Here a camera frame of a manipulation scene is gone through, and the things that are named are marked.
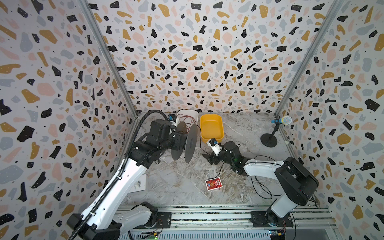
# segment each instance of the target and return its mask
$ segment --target terrazzo wallpaper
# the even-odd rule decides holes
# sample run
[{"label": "terrazzo wallpaper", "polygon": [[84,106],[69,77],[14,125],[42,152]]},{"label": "terrazzo wallpaper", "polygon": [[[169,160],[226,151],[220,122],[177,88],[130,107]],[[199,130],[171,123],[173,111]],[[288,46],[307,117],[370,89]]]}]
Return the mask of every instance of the terrazzo wallpaper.
[{"label": "terrazzo wallpaper", "polygon": [[344,239],[384,239],[384,1],[345,1],[290,96],[284,130]]},{"label": "terrazzo wallpaper", "polygon": [[272,112],[332,0],[89,0],[138,112]]},{"label": "terrazzo wallpaper", "polygon": [[131,113],[74,1],[0,1],[0,238],[67,239]]}]

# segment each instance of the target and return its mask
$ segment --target gray disc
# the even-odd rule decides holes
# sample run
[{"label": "gray disc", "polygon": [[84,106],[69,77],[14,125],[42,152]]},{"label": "gray disc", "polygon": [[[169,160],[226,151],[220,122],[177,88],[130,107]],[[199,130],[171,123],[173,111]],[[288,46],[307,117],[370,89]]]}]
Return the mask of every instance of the gray disc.
[{"label": "gray disc", "polygon": [[[187,132],[187,126],[185,122],[180,122],[177,125],[177,132],[186,133]],[[181,154],[183,153],[183,148],[180,148],[179,150],[171,150],[171,155],[173,160],[178,160]]]},{"label": "gray disc", "polygon": [[197,125],[193,124],[189,129],[187,140],[185,141],[185,162],[188,163],[191,161],[193,157],[193,153],[195,152],[197,142]]}]

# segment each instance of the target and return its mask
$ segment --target red playing card pack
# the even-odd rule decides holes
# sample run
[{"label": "red playing card pack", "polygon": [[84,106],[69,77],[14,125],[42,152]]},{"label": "red playing card pack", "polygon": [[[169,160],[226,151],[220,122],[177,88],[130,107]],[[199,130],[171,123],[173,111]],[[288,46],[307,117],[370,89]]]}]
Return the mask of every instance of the red playing card pack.
[{"label": "red playing card pack", "polygon": [[219,188],[223,187],[223,184],[221,183],[221,180],[219,177],[206,180],[205,185],[206,185],[208,191],[211,191],[214,189],[219,189]]}]

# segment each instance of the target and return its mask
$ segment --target orange bin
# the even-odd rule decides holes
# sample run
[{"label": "orange bin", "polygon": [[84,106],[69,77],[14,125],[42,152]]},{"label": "orange bin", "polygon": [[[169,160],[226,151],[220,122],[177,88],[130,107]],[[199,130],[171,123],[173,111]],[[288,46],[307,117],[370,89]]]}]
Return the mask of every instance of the orange bin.
[{"label": "orange bin", "polygon": [[204,114],[200,117],[201,139],[207,142],[215,138],[221,142],[224,138],[223,119],[217,114]]}]

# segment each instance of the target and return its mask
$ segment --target round black stand base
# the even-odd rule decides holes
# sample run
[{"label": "round black stand base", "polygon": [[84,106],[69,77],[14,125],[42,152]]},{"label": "round black stand base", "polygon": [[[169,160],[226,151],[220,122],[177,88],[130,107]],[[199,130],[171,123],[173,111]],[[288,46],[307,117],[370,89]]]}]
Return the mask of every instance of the round black stand base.
[{"label": "round black stand base", "polygon": [[277,145],[277,138],[272,136],[271,139],[269,139],[270,136],[270,133],[265,133],[261,136],[260,140],[266,147],[275,147]]}]

